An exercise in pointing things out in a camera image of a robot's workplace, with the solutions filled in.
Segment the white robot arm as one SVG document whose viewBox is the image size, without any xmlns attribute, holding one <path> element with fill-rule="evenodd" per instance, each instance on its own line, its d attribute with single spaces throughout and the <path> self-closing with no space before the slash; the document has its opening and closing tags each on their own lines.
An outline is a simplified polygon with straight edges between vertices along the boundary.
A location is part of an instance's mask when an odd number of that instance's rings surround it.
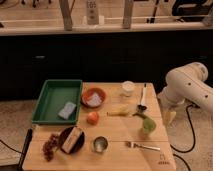
<svg viewBox="0 0 213 171">
<path fill-rule="evenodd" d="M 189 100 L 209 114 L 213 114 L 213 88 L 205 84 L 207 67 L 192 62 L 170 70 L 165 77 L 166 86 L 157 95 L 164 125 L 176 116 L 174 108 Z"/>
</svg>

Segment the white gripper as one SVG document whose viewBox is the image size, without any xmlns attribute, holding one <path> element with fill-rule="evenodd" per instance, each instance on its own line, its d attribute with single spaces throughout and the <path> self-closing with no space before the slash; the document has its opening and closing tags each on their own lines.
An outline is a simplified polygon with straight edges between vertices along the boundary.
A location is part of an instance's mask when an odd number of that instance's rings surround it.
<svg viewBox="0 0 213 171">
<path fill-rule="evenodd" d="M 184 97 L 173 89 L 163 89 L 158 95 L 162 114 L 165 117 L 164 124 L 168 126 L 176 117 L 176 112 L 172 109 L 184 103 Z"/>
</svg>

